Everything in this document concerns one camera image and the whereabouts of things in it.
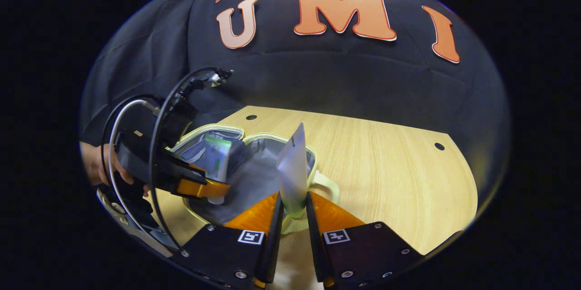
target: white cable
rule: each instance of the white cable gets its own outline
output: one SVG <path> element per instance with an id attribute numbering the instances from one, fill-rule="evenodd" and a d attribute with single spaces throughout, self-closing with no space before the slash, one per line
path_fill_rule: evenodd
<path id="1" fill-rule="evenodd" d="M 117 197 L 119 199 L 119 202 L 121 202 L 121 205 L 123 206 L 123 209 L 127 212 L 127 214 L 129 215 L 129 217 L 131 218 L 131 220 L 133 220 L 133 222 L 135 222 L 135 224 L 143 231 L 145 232 L 145 234 L 151 238 L 153 241 L 158 242 L 160 244 L 162 244 L 161 242 L 159 242 L 159 240 L 157 240 L 156 238 L 154 238 L 153 236 L 151 236 L 151 234 L 149 234 L 149 232 L 145 231 L 143 226 L 141 226 L 141 224 L 139 222 L 137 222 L 137 220 L 135 219 L 135 217 L 133 217 L 133 214 L 131 214 L 131 212 L 129 211 L 129 209 L 127 209 L 127 205 L 125 205 L 125 202 L 123 201 L 123 199 L 121 198 L 121 194 L 119 193 L 119 190 L 117 189 L 117 184 L 115 183 L 115 176 L 113 176 L 113 164 L 111 163 L 111 157 L 113 155 L 113 143 L 115 140 L 115 135 L 117 133 L 117 128 L 119 125 L 119 122 L 121 121 L 121 117 L 123 116 L 123 114 L 125 114 L 125 112 L 131 107 L 131 106 L 135 106 L 135 105 L 143 105 L 147 108 L 149 108 L 150 110 L 152 110 L 154 113 L 157 111 L 158 112 L 158 108 L 154 107 L 153 105 L 151 105 L 149 102 L 146 102 L 145 100 L 142 99 L 137 99 L 134 100 L 132 102 L 129 102 L 129 104 L 125 105 L 121 112 L 119 112 L 119 114 L 117 115 L 117 118 L 115 119 L 115 123 L 113 125 L 113 129 L 111 131 L 111 137 L 109 139 L 109 157 L 108 157 L 108 167 L 109 167 L 109 176 L 111 177 L 111 183 L 113 184 L 113 188 L 115 189 L 115 193 L 117 194 Z"/>

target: black background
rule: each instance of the black background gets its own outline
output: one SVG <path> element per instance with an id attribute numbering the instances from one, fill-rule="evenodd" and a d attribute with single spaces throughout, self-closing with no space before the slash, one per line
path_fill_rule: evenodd
<path id="1" fill-rule="evenodd" d="M 87 73 L 110 36 L 149 1 L 2 0 L 4 73 L 13 82 L 3 89 L 14 98 L 6 142 L 19 144 L 5 147 L 5 162 L 20 158 L 6 164 L 16 174 L 5 177 L 5 216 L 14 222 L 6 223 L 4 262 L 17 271 L 7 286 L 197 288 L 123 234 L 81 170 L 77 112 Z M 579 177 L 565 168 L 580 165 L 573 151 L 578 69 L 569 65 L 579 40 L 568 11 L 579 0 L 440 1 L 481 37 L 502 73 L 512 158 L 498 195 L 465 235 L 390 286 L 572 288 L 580 209 L 570 188 Z"/>

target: black cable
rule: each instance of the black cable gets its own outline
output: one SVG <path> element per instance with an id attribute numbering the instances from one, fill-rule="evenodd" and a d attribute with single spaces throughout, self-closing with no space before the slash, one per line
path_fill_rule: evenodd
<path id="1" fill-rule="evenodd" d="M 103 149 L 103 145 L 104 145 L 104 141 L 105 141 L 106 133 L 107 133 L 107 128 L 108 128 L 108 125 L 111 122 L 112 118 L 117 115 L 116 112 L 120 108 L 122 108 L 122 106 L 125 106 L 126 104 L 128 104 L 132 100 L 136 100 L 136 99 L 139 99 L 139 98 L 150 98 L 150 99 L 155 100 L 158 103 L 161 101 L 158 96 L 154 96 L 154 95 L 134 95 L 134 96 L 131 96 L 131 97 L 125 99 L 125 100 L 122 100 L 117 106 L 115 106 L 115 108 L 108 115 L 107 120 L 105 120 L 105 125 L 103 127 L 103 133 L 101 135 L 101 143 L 100 143 L 101 150 L 100 150 L 100 152 L 101 152 L 101 164 L 103 165 L 103 172 L 104 172 L 105 177 L 107 178 L 107 181 L 108 181 L 108 183 L 110 185 L 111 185 L 111 180 L 110 180 L 110 178 L 108 176 L 107 168 L 106 168 L 106 165 L 105 165 L 105 157 L 104 157 L 104 149 Z"/>
<path id="2" fill-rule="evenodd" d="M 157 176 L 157 167 L 158 167 L 158 165 L 156 164 L 157 154 L 158 154 L 157 153 L 158 137 L 159 137 L 159 134 L 162 130 L 161 126 L 162 126 L 162 123 L 164 122 L 165 112 L 166 112 L 168 106 L 170 105 L 170 102 L 172 102 L 174 100 L 174 96 L 176 96 L 176 93 L 180 90 L 180 88 L 183 86 L 183 84 L 190 81 L 190 79 L 195 77 L 198 73 L 200 73 L 202 71 L 206 71 L 206 70 L 218 72 L 218 68 L 216 68 L 216 67 L 206 67 L 206 68 L 198 69 L 194 72 L 191 72 L 188 75 L 186 75 L 185 77 L 183 77 L 183 79 L 180 80 L 180 82 L 174 87 L 174 89 L 172 89 L 170 94 L 166 97 L 166 100 L 163 103 L 162 109 L 159 111 L 158 118 L 155 121 L 155 127 L 153 128 L 153 135 L 151 138 L 151 147 L 149 148 L 149 162 L 148 162 L 149 180 L 148 180 L 148 184 L 151 188 L 153 207 L 155 209 L 155 212 L 158 215 L 158 218 L 162 224 L 162 227 L 166 230 L 167 235 L 174 242 L 174 245 L 176 245 L 176 247 L 178 248 L 178 250 L 177 250 L 178 252 L 181 251 L 182 246 L 176 241 L 176 239 L 174 238 L 174 236 L 170 232 L 170 229 L 166 225 L 166 221 L 164 220 L 164 218 L 162 216 L 162 212 L 159 209 L 158 196 L 156 194 L 155 187 L 153 186 L 153 179 L 154 179 L 154 177 Z"/>

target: screw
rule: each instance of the screw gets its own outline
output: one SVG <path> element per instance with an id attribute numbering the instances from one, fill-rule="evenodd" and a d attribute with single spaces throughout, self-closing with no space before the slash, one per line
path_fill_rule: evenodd
<path id="1" fill-rule="evenodd" d="M 246 273 L 244 273 L 243 271 L 237 271 L 236 273 L 234 273 L 234 275 L 236 275 L 237 278 L 247 278 L 248 275 L 246 275 Z"/>

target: orange soft finger pad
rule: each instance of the orange soft finger pad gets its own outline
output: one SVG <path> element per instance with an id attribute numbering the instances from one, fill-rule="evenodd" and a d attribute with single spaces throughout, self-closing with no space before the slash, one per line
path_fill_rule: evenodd
<path id="1" fill-rule="evenodd" d="M 206 179 L 206 182 L 207 184 L 203 185 L 197 182 L 182 179 L 180 180 L 180 184 L 178 184 L 176 192 L 183 195 L 202 198 L 224 196 L 228 192 L 228 189 L 230 189 L 230 185 L 222 182 L 209 179 Z"/>
<path id="2" fill-rule="evenodd" d="M 310 191 L 319 233 L 362 226 L 365 223 L 332 201 Z"/>
<path id="3" fill-rule="evenodd" d="M 268 236 L 277 198 L 278 192 L 259 201 L 224 226 L 239 230 L 262 231 L 265 236 Z"/>

